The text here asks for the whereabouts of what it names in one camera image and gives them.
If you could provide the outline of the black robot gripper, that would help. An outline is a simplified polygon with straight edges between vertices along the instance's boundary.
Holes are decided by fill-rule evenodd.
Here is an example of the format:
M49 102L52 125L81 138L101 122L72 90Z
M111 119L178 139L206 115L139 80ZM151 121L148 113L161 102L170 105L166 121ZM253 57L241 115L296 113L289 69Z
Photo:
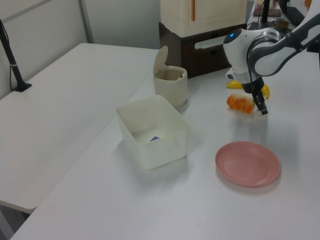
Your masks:
M237 75L234 73L233 68L230 68L225 74L228 83L226 86L230 89L244 89L246 93L252 94L253 100L255 102L256 107L259 110L260 115L268 114L268 109L263 100L262 89L265 85L264 80L261 76L254 76L250 78L248 74L248 78L241 79L240 81L237 79Z

